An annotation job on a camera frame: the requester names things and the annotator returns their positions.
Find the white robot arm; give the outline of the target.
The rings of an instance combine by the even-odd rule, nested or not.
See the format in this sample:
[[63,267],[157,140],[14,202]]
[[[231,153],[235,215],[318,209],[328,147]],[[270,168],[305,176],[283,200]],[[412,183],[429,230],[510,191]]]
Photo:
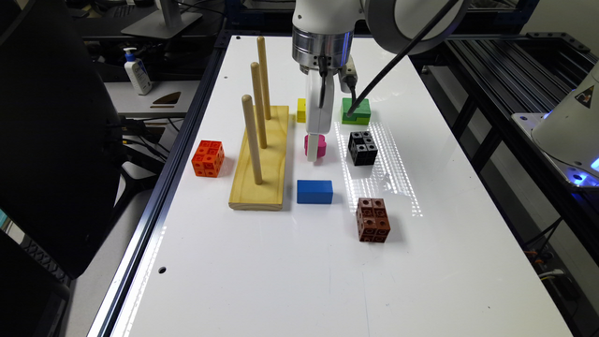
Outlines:
[[460,24],[469,0],[298,0],[293,16],[293,59],[307,73],[307,159],[330,131],[334,75],[350,59],[355,25],[365,20],[375,42],[395,57],[358,97],[363,100],[408,54],[427,51]]

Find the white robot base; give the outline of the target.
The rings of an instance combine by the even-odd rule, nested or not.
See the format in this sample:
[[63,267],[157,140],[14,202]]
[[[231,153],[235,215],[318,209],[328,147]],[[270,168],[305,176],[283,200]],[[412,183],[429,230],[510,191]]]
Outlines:
[[515,113],[513,122],[565,183],[598,189],[598,67],[552,111]]

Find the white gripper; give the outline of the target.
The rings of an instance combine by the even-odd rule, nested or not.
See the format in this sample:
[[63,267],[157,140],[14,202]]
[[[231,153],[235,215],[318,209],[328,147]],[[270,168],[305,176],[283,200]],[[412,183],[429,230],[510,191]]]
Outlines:
[[306,156],[309,162],[317,160],[319,135],[330,131],[333,103],[334,78],[331,72],[325,78],[324,103],[320,104],[322,78],[315,69],[310,69],[306,85]]

